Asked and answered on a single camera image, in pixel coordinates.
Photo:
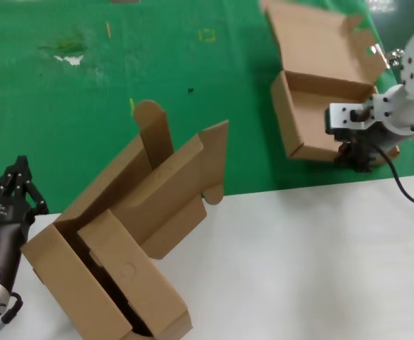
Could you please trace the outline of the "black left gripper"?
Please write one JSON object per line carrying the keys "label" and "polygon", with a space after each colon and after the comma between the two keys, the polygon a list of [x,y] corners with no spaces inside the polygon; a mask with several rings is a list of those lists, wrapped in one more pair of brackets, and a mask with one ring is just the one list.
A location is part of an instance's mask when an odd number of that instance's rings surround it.
{"label": "black left gripper", "polygon": [[[26,200],[35,204],[31,208]],[[17,157],[0,176],[0,283],[14,283],[21,261],[21,247],[28,241],[35,215],[47,215],[46,200],[32,182],[28,159]]]}

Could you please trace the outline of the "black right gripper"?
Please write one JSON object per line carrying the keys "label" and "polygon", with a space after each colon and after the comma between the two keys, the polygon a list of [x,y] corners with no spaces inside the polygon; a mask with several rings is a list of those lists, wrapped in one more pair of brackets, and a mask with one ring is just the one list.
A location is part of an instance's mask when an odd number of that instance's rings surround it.
{"label": "black right gripper", "polygon": [[368,173],[385,160],[387,155],[400,143],[400,137],[389,131],[376,129],[351,130],[349,141],[342,142],[335,158],[336,164],[348,164],[358,173]]}

